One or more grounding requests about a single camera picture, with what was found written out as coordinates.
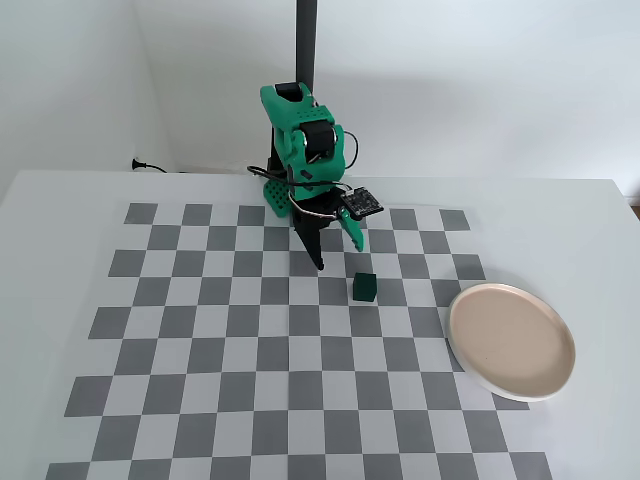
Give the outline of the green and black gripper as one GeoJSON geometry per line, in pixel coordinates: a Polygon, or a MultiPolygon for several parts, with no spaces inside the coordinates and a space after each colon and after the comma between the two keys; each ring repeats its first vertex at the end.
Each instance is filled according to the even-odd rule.
{"type": "Polygon", "coordinates": [[[358,252],[364,250],[365,239],[360,222],[346,211],[342,200],[344,193],[344,189],[332,187],[320,195],[304,200],[291,196],[292,225],[319,271],[324,269],[320,231],[333,221],[340,223],[358,252]]]}

